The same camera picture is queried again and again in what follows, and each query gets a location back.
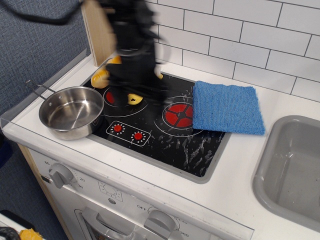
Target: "saucepan handle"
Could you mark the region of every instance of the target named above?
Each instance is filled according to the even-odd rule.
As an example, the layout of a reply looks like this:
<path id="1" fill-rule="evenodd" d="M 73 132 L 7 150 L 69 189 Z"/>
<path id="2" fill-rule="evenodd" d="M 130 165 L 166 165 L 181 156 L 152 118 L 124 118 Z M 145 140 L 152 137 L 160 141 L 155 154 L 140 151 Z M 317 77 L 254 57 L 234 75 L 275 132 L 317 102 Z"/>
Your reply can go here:
<path id="1" fill-rule="evenodd" d="M 43 87 L 43 88 L 45 88 L 45 89 L 47 89 L 47 90 L 55 93 L 55 91 L 53 91 L 53 90 L 50 89 L 49 87 L 47 87 L 47 86 L 45 86 L 45 85 L 42 85 L 42 84 L 37 84 L 37 83 L 35 83 L 34 81 L 31 81 L 31 80 L 28 80 L 28 81 L 26 81 L 26 82 L 24 83 L 24 85 L 26 85 L 28 88 L 30 88 L 34 94 L 38 95 L 38 97 L 40 97 L 40 98 L 42 98 L 42 99 L 44 99 L 44 100 L 46 100 L 46 98 L 43 97 L 43 96 L 41 96 L 39 93 L 37 93 L 36 90 L 35 90 L 32 86 L 30 86 L 30 83 L 32 83 L 33 85 L 36 85 L 36 86 L 38 86 L 38 87 Z"/>

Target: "yellow object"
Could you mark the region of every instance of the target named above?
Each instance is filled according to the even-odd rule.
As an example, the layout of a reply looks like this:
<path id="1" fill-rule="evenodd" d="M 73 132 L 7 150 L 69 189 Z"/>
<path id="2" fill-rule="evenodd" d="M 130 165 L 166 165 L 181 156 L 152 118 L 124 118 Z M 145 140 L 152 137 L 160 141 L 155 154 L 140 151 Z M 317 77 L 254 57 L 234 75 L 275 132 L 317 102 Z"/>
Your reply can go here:
<path id="1" fill-rule="evenodd" d="M 42 236 L 33 229 L 25 229 L 20 231 L 19 237 L 21 240 L 43 240 Z"/>
<path id="2" fill-rule="evenodd" d="M 137 94 L 129 93 L 128 94 L 128 104 L 130 105 L 137 105 L 141 103 L 142 99 L 144 99 L 142 96 L 139 96 Z"/>
<path id="3" fill-rule="evenodd" d="M 114 58 L 109 59 L 106 64 L 121 64 L 121 57 L 119 55 Z M 94 75 L 91 77 L 91 85 L 97 89 L 104 89 L 109 85 L 109 72 L 105 69 L 105 67 L 99 68 L 95 71 Z"/>

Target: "wooden panel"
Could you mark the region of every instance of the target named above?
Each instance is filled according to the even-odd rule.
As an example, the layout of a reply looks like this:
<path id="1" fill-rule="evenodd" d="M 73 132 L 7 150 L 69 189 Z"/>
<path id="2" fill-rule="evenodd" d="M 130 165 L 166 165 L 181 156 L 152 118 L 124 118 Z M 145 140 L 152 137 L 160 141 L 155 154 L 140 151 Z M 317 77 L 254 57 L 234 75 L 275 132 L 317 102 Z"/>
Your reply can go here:
<path id="1" fill-rule="evenodd" d="M 53 198 L 52 198 L 52 196 L 51 196 L 51 194 L 50 194 L 50 192 L 49 192 L 49 190 L 48 190 L 48 188 L 46 186 L 46 184 L 43 182 L 43 180 L 41 178 L 41 174 L 40 174 L 40 172 L 39 172 L 39 170 L 38 170 L 38 168 L 37 168 L 32 156 L 31 156 L 31 154 L 29 152 L 29 149 L 27 147 L 25 147 L 25 146 L 20 145 L 20 144 L 18 144 L 18 146 L 19 146 L 23 156 L 25 157 L 27 163 L 29 164 L 29 166 L 30 166 L 30 168 L 31 168 L 31 170 L 33 172 L 33 175 L 35 176 L 37 182 L 39 183 L 44 195 L 46 196 L 46 199 L 48 200 L 49 204 L 51 205 L 51 207 L 52 207 L 57 219 L 59 220 L 59 222 L 60 222 L 60 224 L 61 224 L 61 226 L 62 226 L 62 228 L 63 228 L 63 230 L 64 230 L 64 232 L 66 234 L 66 236 L 68 237 L 69 240 L 76 240 L 76 239 L 72 238 L 72 236 L 71 236 L 71 234 L 70 234 L 70 232 L 69 232 L 69 230 L 67 228 L 67 225 L 65 224 L 65 222 L 64 222 L 64 220 L 62 218 L 62 215 L 60 214 L 60 212 L 59 212 L 59 210 L 58 210 L 58 208 L 57 208 L 57 206 L 56 206 L 56 204 L 55 204 L 55 202 L 54 202 L 54 200 L 53 200 Z"/>
<path id="2" fill-rule="evenodd" d="M 94 65 L 98 67 L 115 51 L 116 36 L 97 1 L 86 1 L 82 5 L 82 15 Z"/>

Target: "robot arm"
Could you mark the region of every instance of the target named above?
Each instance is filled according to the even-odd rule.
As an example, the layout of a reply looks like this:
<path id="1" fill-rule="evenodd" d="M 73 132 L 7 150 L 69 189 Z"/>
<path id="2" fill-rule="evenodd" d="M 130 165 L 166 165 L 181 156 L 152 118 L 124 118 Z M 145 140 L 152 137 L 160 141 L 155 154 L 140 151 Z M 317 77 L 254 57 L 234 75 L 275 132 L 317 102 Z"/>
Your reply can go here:
<path id="1" fill-rule="evenodd" d="M 156 57 L 151 31 L 153 12 L 144 0 L 98 0 L 116 35 L 118 60 L 107 62 L 92 77 L 91 82 L 105 72 L 107 81 L 119 105 L 127 104 L 127 95 L 136 94 L 148 98 L 156 105 L 166 98 L 167 86 L 155 74 Z"/>

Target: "stovetop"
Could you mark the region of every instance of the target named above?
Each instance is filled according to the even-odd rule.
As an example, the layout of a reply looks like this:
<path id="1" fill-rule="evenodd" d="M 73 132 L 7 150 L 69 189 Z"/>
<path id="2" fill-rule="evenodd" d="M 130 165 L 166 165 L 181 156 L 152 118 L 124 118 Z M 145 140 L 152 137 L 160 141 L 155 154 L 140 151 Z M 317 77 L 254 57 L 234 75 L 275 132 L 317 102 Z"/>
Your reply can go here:
<path id="1" fill-rule="evenodd" d="M 164 74 L 167 104 L 155 108 L 115 106 L 110 88 L 97 90 L 104 99 L 103 123 L 93 134 L 98 142 L 191 179 L 213 172 L 229 133 L 192 128 L 194 82 Z M 90 79 L 84 84 L 93 88 Z"/>

